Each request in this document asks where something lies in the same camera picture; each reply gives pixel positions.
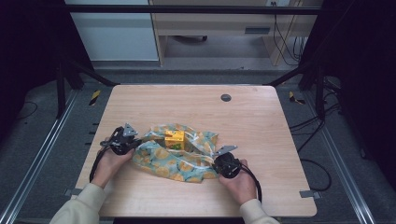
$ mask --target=yellow box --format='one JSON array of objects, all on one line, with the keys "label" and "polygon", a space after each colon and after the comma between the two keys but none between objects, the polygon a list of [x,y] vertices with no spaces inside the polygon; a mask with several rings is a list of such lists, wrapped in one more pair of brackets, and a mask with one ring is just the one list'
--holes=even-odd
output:
[{"label": "yellow box", "polygon": [[170,149],[184,149],[184,131],[165,131],[165,146]]}]

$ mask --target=hand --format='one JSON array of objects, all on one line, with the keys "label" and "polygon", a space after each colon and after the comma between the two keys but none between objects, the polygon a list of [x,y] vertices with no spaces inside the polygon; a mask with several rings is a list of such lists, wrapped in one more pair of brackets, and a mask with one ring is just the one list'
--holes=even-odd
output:
[{"label": "hand", "polygon": [[107,150],[99,161],[95,176],[91,183],[104,189],[107,182],[117,173],[125,162],[132,158],[133,155],[134,149],[121,156],[114,153],[111,149]]},{"label": "hand", "polygon": [[[240,161],[242,164],[248,166],[248,162],[246,160]],[[240,205],[257,198],[256,184],[254,183],[253,178],[243,170],[241,170],[239,174],[232,179],[228,179],[220,175],[219,182],[224,185],[228,191],[230,191],[233,198]]]}]

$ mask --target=light wood tabletop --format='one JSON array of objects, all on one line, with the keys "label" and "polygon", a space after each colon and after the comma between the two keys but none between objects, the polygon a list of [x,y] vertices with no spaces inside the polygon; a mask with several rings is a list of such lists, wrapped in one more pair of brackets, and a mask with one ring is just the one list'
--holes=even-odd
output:
[{"label": "light wood tabletop", "polygon": [[[222,94],[232,99],[224,102]],[[237,145],[262,185],[272,217],[312,217],[317,208],[276,90],[269,86],[120,85],[111,93],[76,188],[89,182],[100,142],[130,123],[141,137],[151,126],[179,123],[219,134],[217,148]],[[217,179],[185,183],[125,164],[105,188],[102,217],[240,217],[239,205]]]}]

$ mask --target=beige sleeve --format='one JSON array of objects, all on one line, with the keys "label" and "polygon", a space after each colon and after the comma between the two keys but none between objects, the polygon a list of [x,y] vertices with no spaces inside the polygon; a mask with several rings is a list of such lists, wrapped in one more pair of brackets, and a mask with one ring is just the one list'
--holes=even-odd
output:
[{"label": "beige sleeve", "polygon": [[242,204],[239,211],[245,224],[279,224],[262,210],[262,204],[257,199]]},{"label": "beige sleeve", "polygon": [[99,223],[99,210],[105,201],[105,192],[94,184],[88,184],[76,199],[64,204],[50,224]]}]

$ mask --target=patterned plastic bag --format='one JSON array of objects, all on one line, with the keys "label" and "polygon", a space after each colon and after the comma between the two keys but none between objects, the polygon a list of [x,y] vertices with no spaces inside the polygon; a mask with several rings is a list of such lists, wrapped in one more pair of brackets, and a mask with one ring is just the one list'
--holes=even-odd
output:
[{"label": "patterned plastic bag", "polygon": [[[165,148],[166,131],[184,131],[184,150]],[[145,171],[193,183],[218,177],[211,166],[218,139],[216,133],[197,132],[180,124],[164,124],[152,127],[141,139],[143,143],[136,149],[133,162]]]}]

